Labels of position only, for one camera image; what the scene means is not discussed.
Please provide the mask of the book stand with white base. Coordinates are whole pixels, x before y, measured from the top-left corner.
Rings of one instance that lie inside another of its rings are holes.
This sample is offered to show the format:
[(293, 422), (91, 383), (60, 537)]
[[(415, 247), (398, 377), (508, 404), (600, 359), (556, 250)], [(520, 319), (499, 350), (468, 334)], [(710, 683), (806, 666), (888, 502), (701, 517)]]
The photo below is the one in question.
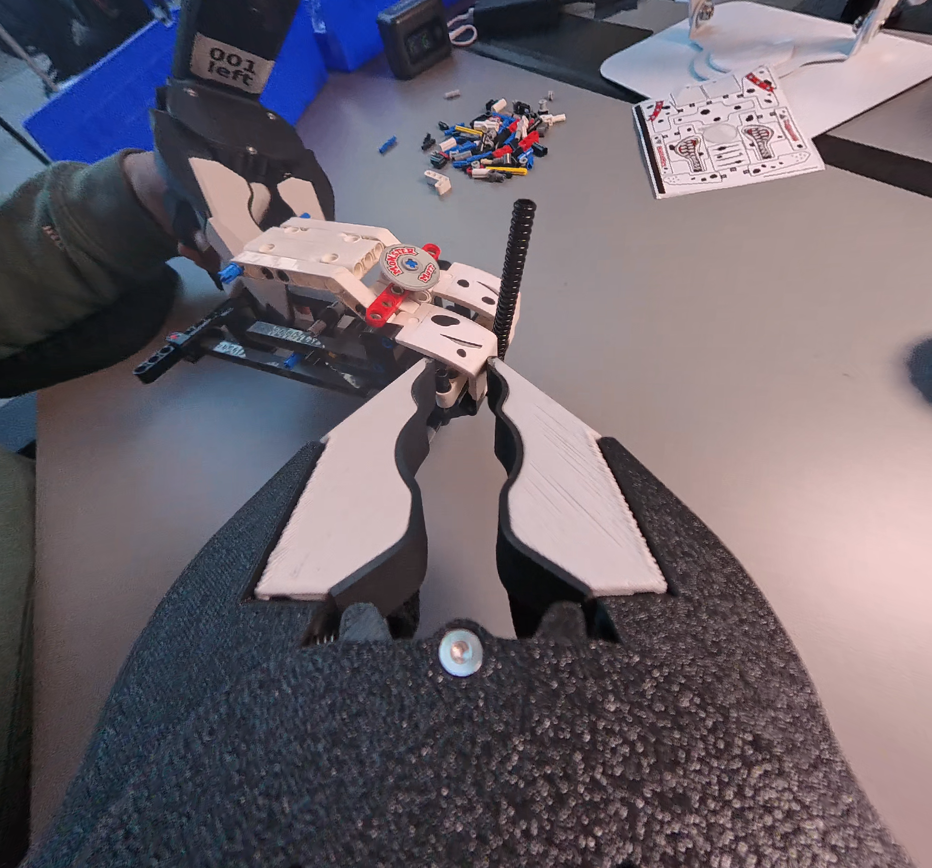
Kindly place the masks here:
[(724, 93), (727, 78), (766, 66), (814, 137), (930, 79), (930, 44), (882, 31), (898, 1), (877, 0), (850, 25), (750, 1), (689, 0), (687, 19), (616, 52), (600, 73), (660, 99), (708, 84)]

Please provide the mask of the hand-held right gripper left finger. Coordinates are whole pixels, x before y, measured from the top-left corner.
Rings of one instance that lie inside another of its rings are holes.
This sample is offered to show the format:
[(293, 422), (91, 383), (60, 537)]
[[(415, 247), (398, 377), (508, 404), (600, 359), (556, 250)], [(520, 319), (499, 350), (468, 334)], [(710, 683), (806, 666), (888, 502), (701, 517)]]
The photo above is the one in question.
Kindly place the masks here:
[(322, 439), (257, 599), (368, 602), (389, 616), (418, 592), (428, 544), (416, 471), (430, 449), (435, 371), (419, 361)]

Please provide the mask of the small black box device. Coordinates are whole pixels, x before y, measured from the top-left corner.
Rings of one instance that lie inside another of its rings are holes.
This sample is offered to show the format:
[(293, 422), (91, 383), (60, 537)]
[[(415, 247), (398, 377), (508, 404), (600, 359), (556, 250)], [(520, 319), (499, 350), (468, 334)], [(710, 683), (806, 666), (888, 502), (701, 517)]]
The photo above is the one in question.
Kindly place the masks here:
[(452, 53), (443, 0), (399, 0), (377, 16), (379, 36), (393, 76), (409, 81)]

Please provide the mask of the person's left forearm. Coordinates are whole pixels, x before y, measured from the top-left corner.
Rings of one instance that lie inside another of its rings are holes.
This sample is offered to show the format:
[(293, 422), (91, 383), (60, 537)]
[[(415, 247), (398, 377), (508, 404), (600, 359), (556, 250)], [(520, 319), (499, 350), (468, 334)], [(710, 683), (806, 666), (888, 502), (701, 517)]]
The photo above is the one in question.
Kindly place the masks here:
[(166, 322), (178, 244), (127, 183), (130, 151), (51, 163), (2, 202), (3, 399), (123, 362)]

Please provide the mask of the toy brick model car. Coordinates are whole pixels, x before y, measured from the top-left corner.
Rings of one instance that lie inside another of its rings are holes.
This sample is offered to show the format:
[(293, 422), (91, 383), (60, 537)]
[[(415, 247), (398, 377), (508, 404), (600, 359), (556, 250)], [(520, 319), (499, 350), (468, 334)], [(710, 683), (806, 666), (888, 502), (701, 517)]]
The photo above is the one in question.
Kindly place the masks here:
[(438, 245), (298, 217), (259, 233), (218, 274), (225, 300), (139, 364), (151, 384), (206, 356), (369, 399), (421, 360), (440, 423), (480, 408), (488, 362), (514, 336), (537, 205), (512, 210), (502, 276), (449, 263)]

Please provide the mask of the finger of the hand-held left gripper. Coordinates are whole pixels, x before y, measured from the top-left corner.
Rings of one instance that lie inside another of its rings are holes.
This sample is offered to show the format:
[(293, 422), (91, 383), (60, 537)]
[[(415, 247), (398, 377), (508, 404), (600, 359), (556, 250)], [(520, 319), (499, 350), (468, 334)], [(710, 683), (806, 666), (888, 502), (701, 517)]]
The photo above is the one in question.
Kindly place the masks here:
[(260, 235), (251, 214), (250, 184), (215, 161), (204, 162), (205, 237), (223, 259), (234, 259)]
[(320, 201), (315, 187), (307, 179), (288, 176), (270, 188), (270, 226), (280, 227), (291, 218), (321, 220)]

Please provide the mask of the person's green sweatshirt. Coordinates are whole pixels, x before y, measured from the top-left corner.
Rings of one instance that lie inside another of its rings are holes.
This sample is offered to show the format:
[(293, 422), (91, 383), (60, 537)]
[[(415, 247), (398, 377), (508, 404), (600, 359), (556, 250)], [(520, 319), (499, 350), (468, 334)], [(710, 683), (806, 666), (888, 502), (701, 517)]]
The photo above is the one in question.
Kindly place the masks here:
[(1, 450), (1, 865), (30, 842), (34, 462)]

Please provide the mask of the person's left hand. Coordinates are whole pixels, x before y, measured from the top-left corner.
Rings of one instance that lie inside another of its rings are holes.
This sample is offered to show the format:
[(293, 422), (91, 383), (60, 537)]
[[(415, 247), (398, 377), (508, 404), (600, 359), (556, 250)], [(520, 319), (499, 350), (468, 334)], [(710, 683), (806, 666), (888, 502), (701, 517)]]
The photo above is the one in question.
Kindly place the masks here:
[[(174, 213), (169, 208), (169, 184), (162, 174), (155, 153), (131, 150), (122, 159), (122, 172), (139, 204), (168, 234), (176, 233)], [(203, 230), (194, 225), (178, 242), (180, 256), (205, 270), (218, 288), (220, 257), (207, 241)]]

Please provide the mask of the pile of small brick pieces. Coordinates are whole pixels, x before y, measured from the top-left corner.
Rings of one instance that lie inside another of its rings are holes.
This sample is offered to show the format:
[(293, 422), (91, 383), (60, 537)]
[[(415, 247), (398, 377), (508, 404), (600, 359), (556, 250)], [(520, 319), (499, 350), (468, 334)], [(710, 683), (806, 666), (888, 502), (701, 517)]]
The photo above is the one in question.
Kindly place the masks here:
[(476, 117), (440, 119), (420, 146), (424, 171), (499, 184), (528, 175), (548, 155), (547, 135), (566, 122), (552, 104), (553, 93), (537, 105), (500, 97), (486, 101)]

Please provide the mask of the black power brick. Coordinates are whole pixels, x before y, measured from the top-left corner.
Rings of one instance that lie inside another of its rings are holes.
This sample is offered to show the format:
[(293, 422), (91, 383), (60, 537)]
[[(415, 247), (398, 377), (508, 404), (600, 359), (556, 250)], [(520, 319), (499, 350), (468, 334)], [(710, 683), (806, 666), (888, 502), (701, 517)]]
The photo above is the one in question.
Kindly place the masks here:
[(475, 0), (472, 23), (479, 40), (555, 29), (564, 0)]

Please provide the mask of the black toy tyre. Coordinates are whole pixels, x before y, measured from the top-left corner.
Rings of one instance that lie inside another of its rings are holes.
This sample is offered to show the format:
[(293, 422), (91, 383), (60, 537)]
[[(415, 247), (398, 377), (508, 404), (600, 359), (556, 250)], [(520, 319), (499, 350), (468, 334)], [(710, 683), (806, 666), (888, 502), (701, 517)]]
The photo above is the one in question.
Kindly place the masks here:
[(932, 339), (918, 342), (905, 361), (909, 382), (916, 393), (931, 406), (932, 402)]

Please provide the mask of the sticker sheet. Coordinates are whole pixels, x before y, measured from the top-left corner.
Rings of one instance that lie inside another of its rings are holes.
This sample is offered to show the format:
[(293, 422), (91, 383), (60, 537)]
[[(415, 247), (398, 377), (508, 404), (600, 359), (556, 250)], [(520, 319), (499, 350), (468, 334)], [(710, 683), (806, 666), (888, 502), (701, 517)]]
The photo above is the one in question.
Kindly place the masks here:
[(825, 168), (766, 66), (643, 101), (633, 117), (659, 200)]

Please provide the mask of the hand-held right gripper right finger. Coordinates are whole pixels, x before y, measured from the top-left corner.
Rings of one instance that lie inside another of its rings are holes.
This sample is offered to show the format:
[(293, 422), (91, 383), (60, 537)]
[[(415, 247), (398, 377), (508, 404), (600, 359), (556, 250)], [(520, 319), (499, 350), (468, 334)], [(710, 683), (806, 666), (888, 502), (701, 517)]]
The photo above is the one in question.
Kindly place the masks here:
[(487, 365), (499, 496), (496, 563), (511, 601), (663, 594), (667, 581), (600, 443), (603, 437), (499, 359)]

